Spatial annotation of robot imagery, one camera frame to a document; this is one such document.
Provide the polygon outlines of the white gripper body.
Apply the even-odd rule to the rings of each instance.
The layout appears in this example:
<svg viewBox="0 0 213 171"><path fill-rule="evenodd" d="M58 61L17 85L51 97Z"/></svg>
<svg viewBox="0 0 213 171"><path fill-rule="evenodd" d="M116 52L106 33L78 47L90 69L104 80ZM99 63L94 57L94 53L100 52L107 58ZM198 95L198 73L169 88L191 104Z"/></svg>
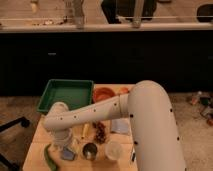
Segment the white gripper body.
<svg viewBox="0 0 213 171"><path fill-rule="evenodd" d="M68 148L73 152L79 149L79 140L74 137L71 129L56 131L52 133L53 144L60 149Z"/></svg>

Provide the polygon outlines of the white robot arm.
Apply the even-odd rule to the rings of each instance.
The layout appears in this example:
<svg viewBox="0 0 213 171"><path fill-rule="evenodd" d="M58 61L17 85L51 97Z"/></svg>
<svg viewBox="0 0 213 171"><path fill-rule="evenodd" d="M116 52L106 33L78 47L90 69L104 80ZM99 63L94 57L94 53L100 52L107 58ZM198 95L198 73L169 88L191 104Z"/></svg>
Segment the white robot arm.
<svg viewBox="0 0 213 171"><path fill-rule="evenodd" d="M130 121L138 171L186 171L169 96L154 81L140 81L128 94L76 110L49 111L44 128L62 135L75 125L125 117Z"/></svg>

